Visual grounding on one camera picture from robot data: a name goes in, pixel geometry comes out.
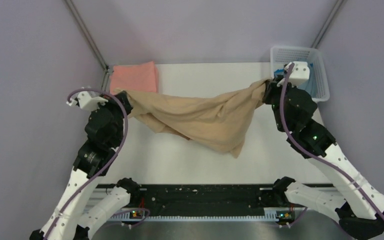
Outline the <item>folded pink t shirt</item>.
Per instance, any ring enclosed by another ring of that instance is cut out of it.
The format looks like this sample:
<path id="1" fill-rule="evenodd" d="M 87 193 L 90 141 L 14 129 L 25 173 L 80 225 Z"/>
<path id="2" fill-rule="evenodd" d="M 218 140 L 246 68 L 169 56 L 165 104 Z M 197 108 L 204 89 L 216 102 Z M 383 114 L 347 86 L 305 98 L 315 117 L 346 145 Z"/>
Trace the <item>folded pink t shirt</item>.
<path id="1" fill-rule="evenodd" d="M 114 65 L 109 79 L 109 91 L 113 95 L 118 90 L 159 92 L 159 72 L 154 61 L 136 65 Z"/>

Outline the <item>left aluminium frame post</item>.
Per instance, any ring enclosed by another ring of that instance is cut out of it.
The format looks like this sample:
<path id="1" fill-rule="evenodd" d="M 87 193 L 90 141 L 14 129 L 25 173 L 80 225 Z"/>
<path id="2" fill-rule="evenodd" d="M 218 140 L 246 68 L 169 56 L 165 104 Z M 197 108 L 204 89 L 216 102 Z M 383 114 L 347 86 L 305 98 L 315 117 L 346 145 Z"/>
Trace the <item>left aluminium frame post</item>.
<path id="1" fill-rule="evenodd" d="M 106 63 L 106 61 L 104 60 L 103 55 L 101 54 L 101 52 L 100 52 L 100 50 L 99 50 L 95 40 L 93 39 L 92 34 L 90 33 L 90 31 L 89 31 L 86 23 L 84 22 L 81 14 L 79 12 L 79 10 L 77 9 L 74 1 L 73 0 L 63 0 L 63 2 L 67 6 L 68 11 L 72 15 L 75 24 L 79 28 L 79 31 L 80 31 L 81 35 L 85 39 L 89 49 L 91 50 L 92 54 L 94 55 L 94 57 L 98 61 L 100 67 L 104 71 L 107 71 L 109 66 Z"/>

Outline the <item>light blue t shirt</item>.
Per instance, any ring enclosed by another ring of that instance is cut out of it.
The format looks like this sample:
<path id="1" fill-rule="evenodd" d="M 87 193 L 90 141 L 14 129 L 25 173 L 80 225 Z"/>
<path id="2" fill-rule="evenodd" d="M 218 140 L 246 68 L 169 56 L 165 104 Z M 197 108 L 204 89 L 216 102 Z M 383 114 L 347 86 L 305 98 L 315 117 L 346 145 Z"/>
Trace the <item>light blue t shirt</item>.
<path id="1" fill-rule="evenodd" d="M 309 79 L 298 86 L 299 89 L 305 90 L 312 98 L 320 98 L 319 94 L 319 78 L 320 70 L 312 62 L 307 63 L 309 68 Z"/>

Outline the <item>bright blue t shirt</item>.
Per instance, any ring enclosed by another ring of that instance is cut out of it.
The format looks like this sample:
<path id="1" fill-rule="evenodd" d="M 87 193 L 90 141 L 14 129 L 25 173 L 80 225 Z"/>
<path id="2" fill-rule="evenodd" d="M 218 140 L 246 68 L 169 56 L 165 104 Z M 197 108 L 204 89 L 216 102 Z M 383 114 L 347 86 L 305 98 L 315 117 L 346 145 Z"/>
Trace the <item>bright blue t shirt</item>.
<path id="1" fill-rule="evenodd" d="M 277 76 L 284 76 L 285 75 L 285 71 L 284 69 L 277 69 L 273 72 L 273 76 L 274 77 L 277 77 Z"/>

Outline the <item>aluminium frame post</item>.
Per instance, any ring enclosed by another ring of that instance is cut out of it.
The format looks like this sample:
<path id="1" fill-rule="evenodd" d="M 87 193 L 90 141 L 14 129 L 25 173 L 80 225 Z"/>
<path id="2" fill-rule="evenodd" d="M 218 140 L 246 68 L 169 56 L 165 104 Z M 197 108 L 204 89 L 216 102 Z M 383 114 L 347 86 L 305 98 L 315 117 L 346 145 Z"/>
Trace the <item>aluminium frame post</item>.
<path id="1" fill-rule="evenodd" d="M 101 52 L 100 52 L 100 50 L 99 50 L 95 40 L 93 39 L 92 34 L 90 33 L 90 31 L 89 31 L 86 23 L 84 22 L 81 14 L 79 12 L 79 10 L 77 9 L 74 1 L 73 0 L 63 0 L 63 2 L 67 6 L 68 11 L 72 15 L 75 24 L 79 28 L 79 31 L 80 31 L 81 35 L 85 39 L 89 49 L 91 50 L 92 54 L 94 55 L 94 57 L 98 61 L 100 67 L 104 71 L 107 71 L 109 66 L 106 63 L 106 61 L 104 60 L 103 55 L 101 54 Z"/>
<path id="2" fill-rule="evenodd" d="M 329 29 L 333 25 L 338 14 L 341 12 L 344 5 L 347 3 L 347 0 L 336 0 L 329 14 L 327 15 L 323 25 L 321 26 L 318 34 L 316 35 L 314 41 L 311 44 L 311 48 L 318 49 Z"/>

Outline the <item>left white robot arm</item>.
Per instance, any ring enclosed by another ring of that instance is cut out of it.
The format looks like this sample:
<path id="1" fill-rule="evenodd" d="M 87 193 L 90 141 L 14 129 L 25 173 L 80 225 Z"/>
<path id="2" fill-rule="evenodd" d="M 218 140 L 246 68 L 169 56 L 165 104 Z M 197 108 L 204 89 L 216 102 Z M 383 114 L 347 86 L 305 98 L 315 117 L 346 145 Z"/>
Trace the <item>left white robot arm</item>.
<path id="1" fill-rule="evenodd" d="M 85 207 L 115 161 L 128 133 L 133 107 L 125 91 L 112 95 L 85 88 L 69 94 L 66 104 L 89 111 L 86 141 L 77 152 L 66 188 L 46 224 L 34 230 L 31 240 L 90 240 L 97 230 L 124 206 L 140 202 L 138 184 L 123 178 L 115 190 L 90 210 Z"/>

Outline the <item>beige t shirt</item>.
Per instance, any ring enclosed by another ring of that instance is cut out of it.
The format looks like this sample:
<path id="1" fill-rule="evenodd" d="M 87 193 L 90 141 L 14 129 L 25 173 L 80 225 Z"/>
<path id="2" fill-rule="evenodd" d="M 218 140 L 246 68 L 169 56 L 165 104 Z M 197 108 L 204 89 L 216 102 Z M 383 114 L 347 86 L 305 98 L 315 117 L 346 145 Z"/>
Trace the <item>beige t shirt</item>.
<path id="1" fill-rule="evenodd" d="M 268 79 L 215 97 L 180 97 L 126 90 L 135 118 L 154 133 L 195 141 L 218 153 L 238 158 L 255 110 L 262 106 Z"/>

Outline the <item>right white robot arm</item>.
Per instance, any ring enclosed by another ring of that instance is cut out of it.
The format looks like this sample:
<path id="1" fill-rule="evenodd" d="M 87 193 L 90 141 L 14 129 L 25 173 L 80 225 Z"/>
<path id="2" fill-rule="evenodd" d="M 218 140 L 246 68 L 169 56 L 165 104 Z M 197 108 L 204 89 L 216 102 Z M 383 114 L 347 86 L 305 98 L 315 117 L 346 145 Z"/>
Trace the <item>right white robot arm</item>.
<path id="1" fill-rule="evenodd" d="M 309 163 L 319 169 L 338 194 L 306 186 L 282 177 L 273 186 L 273 200 L 279 206 L 301 205 L 335 221 L 357 240 L 369 240 L 384 232 L 384 194 L 378 192 L 352 165 L 334 136 L 313 119 L 317 104 L 304 90 L 282 78 L 265 82 L 264 104 L 270 105 L 277 129 Z"/>

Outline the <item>right aluminium frame post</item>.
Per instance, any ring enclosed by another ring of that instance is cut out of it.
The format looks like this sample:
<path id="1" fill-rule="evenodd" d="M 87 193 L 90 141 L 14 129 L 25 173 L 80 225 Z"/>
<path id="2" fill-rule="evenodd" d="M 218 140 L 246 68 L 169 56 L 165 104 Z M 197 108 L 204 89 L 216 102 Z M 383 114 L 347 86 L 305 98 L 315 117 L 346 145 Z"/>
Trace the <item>right aluminium frame post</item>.
<path id="1" fill-rule="evenodd" d="M 329 14 L 327 15 L 323 25 L 321 26 L 318 34 L 316 35 L 314 41 L 311 44 L 311 48 L 318 49 L 329 29 L 333 25 L 338 14 L 341 12 L 344 5 L 347 3 L 347 0 L 336 0 Z"/>

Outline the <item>white plastic basket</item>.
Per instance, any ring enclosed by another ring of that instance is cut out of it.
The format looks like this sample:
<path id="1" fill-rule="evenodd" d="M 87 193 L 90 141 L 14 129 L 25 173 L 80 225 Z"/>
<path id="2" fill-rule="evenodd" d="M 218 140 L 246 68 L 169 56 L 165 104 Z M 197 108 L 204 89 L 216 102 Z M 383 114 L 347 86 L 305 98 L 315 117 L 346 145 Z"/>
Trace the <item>white plastic basket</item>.
<path id="1" fill-rule="evenodd" d="M 295 80 L 292 83 L 310 94 L 316 103 L 326 102 L 330 98 L 327 74 L 322 53 L 309 47 L 274 46 L 270 49 L 270 73 L 274 78 L 285 74 L 285 66 L 295 63 L 290 82 L 297 79 L 296 71 L 304 72 L 307 80 Z"/>

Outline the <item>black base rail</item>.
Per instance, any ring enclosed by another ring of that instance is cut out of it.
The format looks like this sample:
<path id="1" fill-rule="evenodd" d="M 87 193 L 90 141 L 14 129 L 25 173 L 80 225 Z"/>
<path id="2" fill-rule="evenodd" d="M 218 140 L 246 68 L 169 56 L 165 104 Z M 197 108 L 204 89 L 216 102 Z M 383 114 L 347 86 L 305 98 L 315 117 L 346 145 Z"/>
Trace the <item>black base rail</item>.
<path id="1" fill-rule="evenodd" d="M 298 204 L 270 184 L 143 184 L 127 207 L 144 207 L 152 217 L 248 217 L 263 216 L 266 208 L 294 210 Z"/>

